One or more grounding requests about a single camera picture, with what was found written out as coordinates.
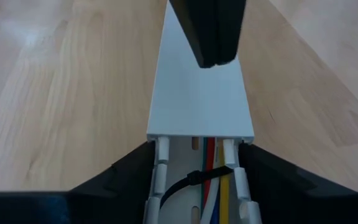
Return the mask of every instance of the white wire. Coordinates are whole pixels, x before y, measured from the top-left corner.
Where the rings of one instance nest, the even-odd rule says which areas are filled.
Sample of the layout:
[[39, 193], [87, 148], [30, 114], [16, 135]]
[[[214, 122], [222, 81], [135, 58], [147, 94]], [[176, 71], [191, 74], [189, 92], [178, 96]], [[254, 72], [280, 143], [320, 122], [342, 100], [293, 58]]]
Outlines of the white wire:
[[[218, 147], [215, 147], [214, 151], [214, 164], [213, 169], [219, 167], [219, 154]], [[219, 177], [213, 178], [211, 180], [211, 185], [209, 186], [208, 197], [206, 199], [205, 207], [203, 214], [201, 216], [200, 224], [209, 224], [211, 221], [212, 213], [215, 207], [216, 198], [218, 196], [219, 190]]]

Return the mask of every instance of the wooden floor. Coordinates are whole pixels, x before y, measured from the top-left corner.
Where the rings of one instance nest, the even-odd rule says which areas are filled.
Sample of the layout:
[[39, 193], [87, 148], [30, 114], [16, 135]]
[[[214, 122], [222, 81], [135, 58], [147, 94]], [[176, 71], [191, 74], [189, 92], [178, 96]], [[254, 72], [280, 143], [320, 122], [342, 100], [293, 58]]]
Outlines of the wooden floor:
[[[0, 190], [70, 189], [145, 141], [166, 0], [0, 0]], [[358, 190], [358, 1], [248, 0], [255, 143]]]

